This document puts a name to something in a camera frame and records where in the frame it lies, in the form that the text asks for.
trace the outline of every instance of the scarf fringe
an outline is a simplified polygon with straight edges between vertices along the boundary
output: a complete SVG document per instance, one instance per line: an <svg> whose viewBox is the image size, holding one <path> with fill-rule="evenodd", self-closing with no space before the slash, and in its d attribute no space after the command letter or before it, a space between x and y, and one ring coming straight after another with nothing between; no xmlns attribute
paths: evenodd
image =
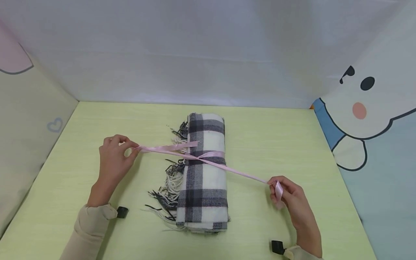
<svg viewBox="0 0 416 260"><path fill-rule="evenodd" d="M188 120L184 121L179 130L171 128L172 133L175 137L172 139L173 144L184 144L188 141ZM178 152L185 154L188 152L188 148L183 148ZM160 219L163 220L165 225L170 230L183 231L186 227L176 226L176 209L178 206L179 191L181 189L183 180L183 171L185 170L185 160L180 159L178 162L174 162L166 159L172 164L165 170L166 180L165 186L160 187L157 191L148 192L149 195L155 198L162 208L154 208L149 205L145 205L148 209L144 211L150 211L156 214Z"/></svg>

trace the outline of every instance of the table surface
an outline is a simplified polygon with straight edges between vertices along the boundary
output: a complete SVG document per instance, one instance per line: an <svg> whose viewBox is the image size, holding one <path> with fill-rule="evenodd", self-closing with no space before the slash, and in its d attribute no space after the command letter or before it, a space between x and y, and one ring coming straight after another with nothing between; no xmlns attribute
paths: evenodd
<svg viewBox="0 0 416 260"><path fill-rule="evenodd" d="M145 145L170 144L191 112L216 113L226 123L228 166L300 184L322 233L325 259L375 259L332 153L312 110L80 102L19 212L0 240L0 259L58 259L99 170L102 139L123 134ZM295 241L287 210L270 203L268 187L227 173L231 222L217 235L165 231L144 209L147 191L164 183L174 156L143 154L111 202L130 209L109 226L98 259L279 259L271 240Z"/></svg>

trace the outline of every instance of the rolled scarf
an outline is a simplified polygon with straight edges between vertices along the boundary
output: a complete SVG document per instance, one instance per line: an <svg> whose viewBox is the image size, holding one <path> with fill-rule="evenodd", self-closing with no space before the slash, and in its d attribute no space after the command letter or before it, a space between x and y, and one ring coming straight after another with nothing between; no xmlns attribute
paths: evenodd
<svg viewBox="0 0 416 260"><path fill-rule="evenodd" d="M178 131L172 132L176 134L173 140L176 144L198 142L195 147L180 150L183 154L196 157L212 151L220 152L215 155L225 154L224 119L219 115L192 113ZM225 165L223 156L204 160ZM146 205L150 211L166 224L175 224L177 230L216 233L227 229L230 218L225 170L199 160L181 159L169 166L166 174L165 186L149 193L162 208Z"/></svg>
<svg viewBox="0 0 416 260"><path fill-rule="evenodd" d="M220 151L225 153L224 120L216 114L190 114L188 141L193 156ZM224 157L205 157L207 161L225 165ZM176 225L193 232L218 232L227 229L228 203L225 170L199 160L186 160L179 191Z"/></svg>

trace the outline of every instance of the satin ribbon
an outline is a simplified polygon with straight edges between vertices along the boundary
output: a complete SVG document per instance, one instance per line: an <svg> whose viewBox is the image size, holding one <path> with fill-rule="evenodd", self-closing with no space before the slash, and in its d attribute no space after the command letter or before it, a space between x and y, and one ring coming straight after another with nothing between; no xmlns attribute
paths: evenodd
<svg viewBox="0 0 416 260"><path fill-rule="evenodd" d="M183 148L187 148L187 147L197 147L198 146L198 141L193 141L193 142L187 142L187 143L183 143L183 144L173 144L173 145L166 145L166 146L155 146L155 147L147 147L147 146L139 146L136 149L141 149L141 152L144 153L149 153L149 152L154 152L154 153L160 153L160 154L171 154L171 155L176 155L176 156L180 156L186 160L200 160L206 164L210 164L212 166L218 167L220 169L223 169L225 171L230 171L232 173L236 173L238 175L244 176L246 178L250 178L259 182L263 182L265 184L267 184L267 181L262 180L260 178L257 178L255 176L251 176L248 175L246 173L237 171L233 168L230 168L228 166L222 165L222 164L218 164L218 163L213 163L211 161L207 161L204 160L203 158L205 157L225 157L224 152L221 151L212 151L212 152L207 152L201 156L193 156L190 154L180 154L180 153L175 153L173 151L177 151L177 150L181 150ZM275 192L276 192L276 198L277 198L277 204L276 207L278 209L282 209L285 205L282 202L282 194L283 194L283 188L282 185L277 182L276 183L276 187L275 187Z"/></svg>

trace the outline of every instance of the beige sleeve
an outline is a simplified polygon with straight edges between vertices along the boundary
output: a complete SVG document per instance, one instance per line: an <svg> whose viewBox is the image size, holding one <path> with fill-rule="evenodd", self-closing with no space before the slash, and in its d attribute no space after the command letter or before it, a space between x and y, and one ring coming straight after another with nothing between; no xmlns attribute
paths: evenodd
<svg viewBox="0 0 416 260"><path fill-rule="evenodd" d="M309 254L298 245L286 249L284 256L290 260L323 260L322 258L317 258L316 256Z"/></svg>
<svg viewBox="0 0 416 260"><path fill-rule="evenodd" d="M82 207L60 260L95 260L109 220L116 217L117 211L109 204L97 208Z"/></svg>

